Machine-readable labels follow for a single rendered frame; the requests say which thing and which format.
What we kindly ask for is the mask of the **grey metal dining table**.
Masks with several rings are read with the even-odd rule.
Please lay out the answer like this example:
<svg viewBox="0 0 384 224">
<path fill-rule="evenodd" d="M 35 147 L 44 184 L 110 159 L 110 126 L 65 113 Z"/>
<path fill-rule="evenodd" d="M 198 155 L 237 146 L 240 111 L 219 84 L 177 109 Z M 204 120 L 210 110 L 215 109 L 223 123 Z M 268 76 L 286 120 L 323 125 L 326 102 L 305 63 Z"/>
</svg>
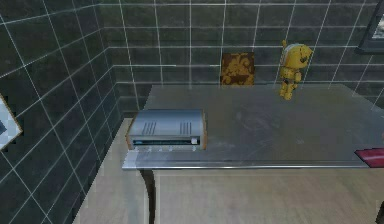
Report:
<svg viewBox="0 0 384 224">
<path fill-rule="evenodd" d="M 158 170 L 359 169 L 369 166 L 356 150 L 384 148 L 384 110 L 344 85 L 311 84 L 291 101 L 270 85 L 153 86 L 148 109 L 201 109 L 208 136 L 205 150 L 128 149 L 123 167 L 141 173 L 151 224 Z"/>
</svg>

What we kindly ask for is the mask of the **silver radio receiver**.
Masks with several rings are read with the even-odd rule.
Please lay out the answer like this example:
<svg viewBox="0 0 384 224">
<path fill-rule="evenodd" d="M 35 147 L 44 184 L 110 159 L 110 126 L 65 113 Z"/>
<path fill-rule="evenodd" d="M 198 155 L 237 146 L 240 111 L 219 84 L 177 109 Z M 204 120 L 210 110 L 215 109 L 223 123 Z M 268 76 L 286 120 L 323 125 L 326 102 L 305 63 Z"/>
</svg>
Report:
<svg viewBox="0 0 384 224">
<path fill-rule="evenodd" d="M 207 124 L 201 109 L 148 109 L 132 119 L 126 142 L 133 151 L 196 151 L 207 148 Z"/>
</svg>

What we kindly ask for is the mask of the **yellow toy figure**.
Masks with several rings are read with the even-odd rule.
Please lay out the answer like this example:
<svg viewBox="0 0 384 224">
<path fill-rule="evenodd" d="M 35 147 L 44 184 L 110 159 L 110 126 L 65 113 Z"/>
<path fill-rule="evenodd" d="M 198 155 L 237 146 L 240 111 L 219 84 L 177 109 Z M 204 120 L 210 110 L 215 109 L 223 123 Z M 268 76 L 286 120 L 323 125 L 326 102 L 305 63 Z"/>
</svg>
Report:
<svg viewBox="0 0 384 224">
<path fill-rule="evenodd" d="M 302 80 L 301 70 L 308 65 L 313 51 L 305 44 L 288 44 L 286 40 L 282 41 L 282 46 L 279 69 L 282 84 L 279 95 L 285 100 L 290 100 Z"/>
</svg>

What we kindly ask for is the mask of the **red flat object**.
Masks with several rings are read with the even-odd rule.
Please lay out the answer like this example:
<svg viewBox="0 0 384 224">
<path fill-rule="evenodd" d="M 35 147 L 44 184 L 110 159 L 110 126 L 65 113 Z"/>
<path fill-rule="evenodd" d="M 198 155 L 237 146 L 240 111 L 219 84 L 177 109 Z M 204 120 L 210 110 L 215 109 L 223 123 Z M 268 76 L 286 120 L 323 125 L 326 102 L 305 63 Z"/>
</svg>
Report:
<svg viewBox="0 0 384 224">
<path fill-rule="evenodd" d="M 355 154 L 370 168 L 384 168 L 384 148 L 356 150 Z"/>
</svg>

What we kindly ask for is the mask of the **pale framed wall picture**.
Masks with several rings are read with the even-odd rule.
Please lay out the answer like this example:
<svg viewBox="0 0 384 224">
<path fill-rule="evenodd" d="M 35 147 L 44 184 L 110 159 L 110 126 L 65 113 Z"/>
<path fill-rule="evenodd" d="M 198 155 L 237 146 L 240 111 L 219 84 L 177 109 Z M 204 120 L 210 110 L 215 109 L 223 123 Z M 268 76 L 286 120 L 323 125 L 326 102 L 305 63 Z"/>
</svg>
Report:
<svg viewBox="0 0 384 224">
<path fill-rule="evenodd" d="M 0 151 L 23 132 L 20 124 L 0 94 Z"/>
</svg>

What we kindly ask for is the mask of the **dark framed wall picture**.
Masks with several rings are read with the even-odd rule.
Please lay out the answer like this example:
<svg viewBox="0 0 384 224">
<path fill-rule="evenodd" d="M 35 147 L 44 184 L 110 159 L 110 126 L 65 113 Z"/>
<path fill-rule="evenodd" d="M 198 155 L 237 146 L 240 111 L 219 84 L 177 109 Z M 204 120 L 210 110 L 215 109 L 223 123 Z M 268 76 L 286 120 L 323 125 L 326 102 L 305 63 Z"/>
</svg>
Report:
<svg viewBox="0 0 384 224">
<path fill-rule="evenodd" d="M 384 0 L 379 0 L 355 52 L 362 55 L 384 55 Z"/>
</svg>

